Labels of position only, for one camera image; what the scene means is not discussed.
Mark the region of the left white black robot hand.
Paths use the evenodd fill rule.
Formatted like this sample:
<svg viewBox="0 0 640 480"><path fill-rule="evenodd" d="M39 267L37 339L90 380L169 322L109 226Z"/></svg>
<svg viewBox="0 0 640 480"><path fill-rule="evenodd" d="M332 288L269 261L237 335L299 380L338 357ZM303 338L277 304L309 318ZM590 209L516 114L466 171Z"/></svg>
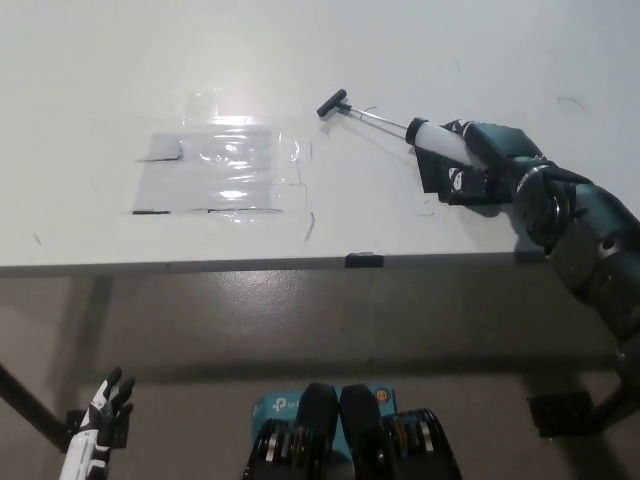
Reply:
<svg viewBox="0 0 640 480"><path fill-rule="evenodd" d="M71 437L60 480L107 479L116 433L128 426L135 379L116 367L101 383Z"/></svg>

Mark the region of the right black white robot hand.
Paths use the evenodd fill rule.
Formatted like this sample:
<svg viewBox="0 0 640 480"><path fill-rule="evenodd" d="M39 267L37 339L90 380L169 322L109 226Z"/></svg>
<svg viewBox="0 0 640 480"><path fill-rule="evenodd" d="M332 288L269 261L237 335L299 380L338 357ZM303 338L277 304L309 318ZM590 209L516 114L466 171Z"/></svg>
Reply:
<svg viewBox="0 0 640 480"><path fill-rule="evenodd" d="M461 120L449 122L444 128L460 136L480 162L478 167L455 167L449 174L447 201L452 205L512 202L520 180L543 157L519 128Z"/></svg>

